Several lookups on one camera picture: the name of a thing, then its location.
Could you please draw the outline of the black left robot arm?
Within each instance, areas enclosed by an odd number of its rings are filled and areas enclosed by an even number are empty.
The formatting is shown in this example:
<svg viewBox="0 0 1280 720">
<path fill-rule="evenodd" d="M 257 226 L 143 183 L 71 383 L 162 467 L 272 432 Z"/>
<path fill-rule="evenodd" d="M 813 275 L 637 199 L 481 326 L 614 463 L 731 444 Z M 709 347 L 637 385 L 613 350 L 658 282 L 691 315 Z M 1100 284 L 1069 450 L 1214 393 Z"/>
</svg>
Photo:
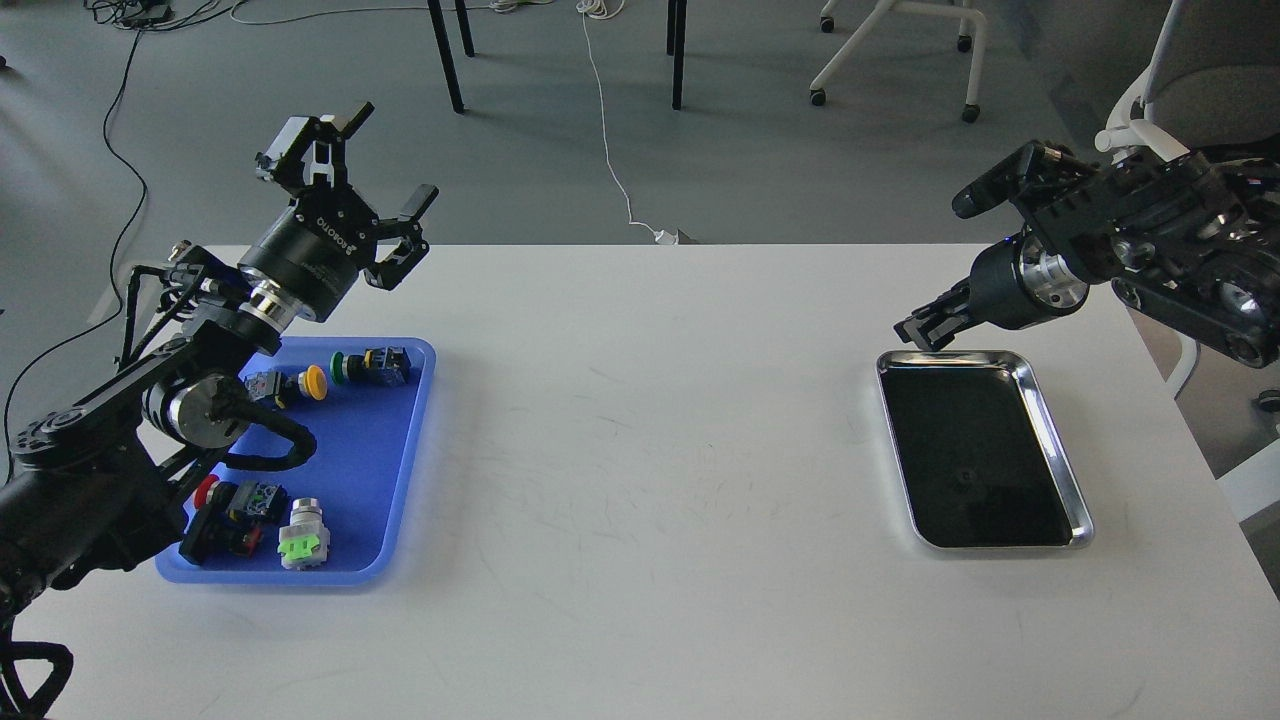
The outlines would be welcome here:
<svg viewBox="0 0 1280 720">
<path fill-rule="evenodd" d="M 428 256 L 422 215 L 439 191 L 419 186 L 380 218 L 349 183 L 346 146 L 372 114 L 292 117 L 256 161 L 288 208 L 236 264 L 178 243 L 165 266 L 137 266 L 166 291 L 163 345 L 123 341 L 116 374 L 9 441 L 3 484 L 3 716 L 44 719 L 65 688 L 73 653 L 15 641 L 17 616 L 45 591 L 91 571 L 129 571 L 182 541 L 186 501 L 216 465 L 284 471 L 316 452 L 314 434 L 256 405 L 239 374 L 274 355 L 296 319 L 323 323 L 357 279 L 392 291 Z"/>
</svg>

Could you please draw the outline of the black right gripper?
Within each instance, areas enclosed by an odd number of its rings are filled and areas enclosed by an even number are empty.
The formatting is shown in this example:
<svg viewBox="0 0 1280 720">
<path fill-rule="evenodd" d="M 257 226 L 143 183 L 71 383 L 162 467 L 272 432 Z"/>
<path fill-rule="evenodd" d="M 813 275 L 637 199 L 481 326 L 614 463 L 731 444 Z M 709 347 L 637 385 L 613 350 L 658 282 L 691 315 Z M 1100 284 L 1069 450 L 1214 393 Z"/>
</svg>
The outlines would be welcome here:
<svg viewBox="0 0 1280 720">
<path fill-rule="evenodd" d="M 969 288 L 951 288 L 896 323 L 896 336 L 938 352 L 982 323 L 1020 331 L 1078 311 L 1089 286 L 1038 238 L 1007 238 L 979 254 Z"/>
</svg>

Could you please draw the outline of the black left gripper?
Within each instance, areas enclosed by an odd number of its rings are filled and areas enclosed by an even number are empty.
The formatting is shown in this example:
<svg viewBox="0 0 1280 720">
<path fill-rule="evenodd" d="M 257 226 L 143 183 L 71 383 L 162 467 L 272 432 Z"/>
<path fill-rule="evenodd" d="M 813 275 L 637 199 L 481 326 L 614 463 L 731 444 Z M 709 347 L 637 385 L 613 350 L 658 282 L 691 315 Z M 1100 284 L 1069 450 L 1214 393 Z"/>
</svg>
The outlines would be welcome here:
<svg viewBox="0 0 1280 720">
<path fill-rule="evenodd" d="M 278 184 L 292 202 L 238 266 L 273 281 L 311 322 L 332 315 L 364 268 L 369 286 L 392 291 L 430 251 L 421 219 L 439 196 L 435 184 L 420 184 L 396 219 L 378 219 L 349 183 L 346 145 L 374 111 L 364 102 L 349 118 L 291 117 L 255 156 L 256 177 Z M 383 240 L 397 245 L 372 263 Z"/>
</svg>

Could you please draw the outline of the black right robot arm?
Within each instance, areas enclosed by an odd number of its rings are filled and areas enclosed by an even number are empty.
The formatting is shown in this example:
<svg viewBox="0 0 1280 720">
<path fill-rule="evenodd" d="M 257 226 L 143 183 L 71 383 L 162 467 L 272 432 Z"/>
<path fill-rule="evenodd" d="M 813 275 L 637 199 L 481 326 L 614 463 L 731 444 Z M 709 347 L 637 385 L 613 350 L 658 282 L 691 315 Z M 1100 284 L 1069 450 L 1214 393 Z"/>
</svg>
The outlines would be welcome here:
<svg viewBox="0 0 1280 720">
<path fill-rule="evenodd" d="M 1030 141 L 952 200 L 977 217 L 1012 205 L 1021 227 L 966 278 L 895 325 L 940 351 L 970 328 L 1068 316 L 1106 284 L 1130 309 L 1252 368 L 1277 360 L 1277 155 L 1142 149 L 1111 165 Z"/>
</svg>

